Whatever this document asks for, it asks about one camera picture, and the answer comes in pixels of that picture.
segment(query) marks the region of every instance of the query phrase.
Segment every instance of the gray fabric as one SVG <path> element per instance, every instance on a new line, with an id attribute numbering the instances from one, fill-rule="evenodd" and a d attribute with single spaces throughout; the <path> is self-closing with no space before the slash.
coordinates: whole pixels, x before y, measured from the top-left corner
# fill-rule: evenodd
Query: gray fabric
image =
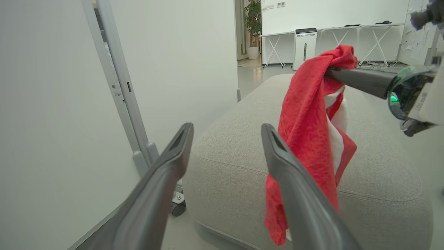
<path id="1" fill-rule="evenodd" d="M 183 179 L 191 216 L 261 249 L 277 247 L 264 226 L 268 171 L 260 127 L 278 127 L 291 76 L 265 81 L 197 139 Z M 347 134 L 358 150 L 339 186 L 340 214 L 365 250 L 428 249 L 432 211 L 421 180 L 360 95 L 346 90 Z"/>

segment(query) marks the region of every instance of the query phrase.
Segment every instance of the caster wheel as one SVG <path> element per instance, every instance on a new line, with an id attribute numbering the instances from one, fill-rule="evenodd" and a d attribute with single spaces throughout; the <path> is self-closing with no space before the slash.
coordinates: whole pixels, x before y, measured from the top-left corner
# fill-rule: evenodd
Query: caster wheel
<path id="1" fill-rule="evenodd" d="M 177 216 L 183 214 L 183 212 L 185 212 L 185 204 L 184 204 L 184 202 L 180 203 L 180 204 L 176 204 L 174 202 L 171 203 L 170 213 L 173 216 L 177 217 Z"/>

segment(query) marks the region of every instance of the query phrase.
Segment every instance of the gray floor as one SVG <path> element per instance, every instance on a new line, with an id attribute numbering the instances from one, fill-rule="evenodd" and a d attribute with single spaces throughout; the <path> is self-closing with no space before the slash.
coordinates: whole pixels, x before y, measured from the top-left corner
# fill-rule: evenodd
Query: gray floor
<path id="1" fill-rule="evenodd" d="M 387 71 L 398 71 L 405 65 L 395 65 Z M 238 67 L 238 81 L 241 96 L 244 98 L 263 81 L 279 75 L 294 73 L 290 65 L 285 68 L 280 66 L 262 67 Z M 399 130 L 399 122 L 390 113 L 387 103 L 372 96 L 367 97 L 375 107 L 381 110 L 381 116 L 387 121 L 387 125 L 399 139 L 400 147 L 403 147 L 418 167 L 424 187 L 432 200 L 434 211 L 434 237 L 432 250 L 444 249 L 444 127 L 437 127 L 429 131 L 409 138 Z M 237 250 L 243 249 L 227 240 L 224 240 L 202 228 L 193 221 L 188 212 L 180 217 L 169 217 L 163 240 L 163 250 Z"/>

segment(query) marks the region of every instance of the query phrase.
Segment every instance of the red cloth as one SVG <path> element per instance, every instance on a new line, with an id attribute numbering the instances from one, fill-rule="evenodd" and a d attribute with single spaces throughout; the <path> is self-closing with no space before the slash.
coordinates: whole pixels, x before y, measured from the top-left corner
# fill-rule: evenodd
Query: red cloth
<path id="1" fill-rule="evenodd" d="M 289 149 L 336 209 L 337 185 L 356 151 L 356 145 L 331 122 L 342 104 L 344 85 L 324 77 L 324 74 L 329 66 L 353 69 L 356 63 L 353 47 L 347 45 L 339 45 L 334 50 L 304 62 L 291 79 L 282 104 L 278 128 L 279 135 Z M 344 114 L 337 115 L 340 116 L 338 119 L 346 119 Z M 281 191 L 278 183 L 270 175 L 266 183 L 265 225 L 276 245 L 285 243 L 288 224 Z"/>

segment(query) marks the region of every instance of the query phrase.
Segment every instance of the green light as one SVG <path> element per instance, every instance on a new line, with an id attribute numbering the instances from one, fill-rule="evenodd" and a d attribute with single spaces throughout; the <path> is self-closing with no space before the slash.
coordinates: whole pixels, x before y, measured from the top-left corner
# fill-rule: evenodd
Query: green light
<path id="1" fill-rule="evenodd" d="M 394 95 L 390 96 L 390 100 L 393 101 L 393 102 L 399 102 L 398 98 L 396 98 L 396 96 L 394 96 Z"/>

